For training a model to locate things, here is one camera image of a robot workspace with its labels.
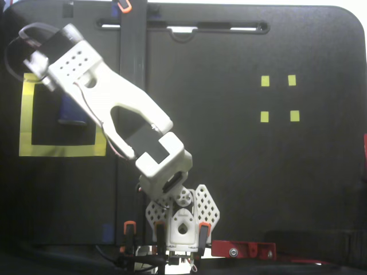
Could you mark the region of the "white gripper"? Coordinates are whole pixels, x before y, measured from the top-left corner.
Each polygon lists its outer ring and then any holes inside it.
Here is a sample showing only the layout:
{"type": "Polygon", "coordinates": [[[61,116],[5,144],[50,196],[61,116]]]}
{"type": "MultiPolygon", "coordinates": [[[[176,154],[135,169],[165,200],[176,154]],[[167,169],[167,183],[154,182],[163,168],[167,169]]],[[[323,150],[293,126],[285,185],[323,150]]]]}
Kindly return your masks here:
{"type": "Polygon", "coordinates": [[[45,75],[48,70],[49,59],[41,52],[34,52],[28,59],[24,59],[23,63],[33,74],[45,75]]]}

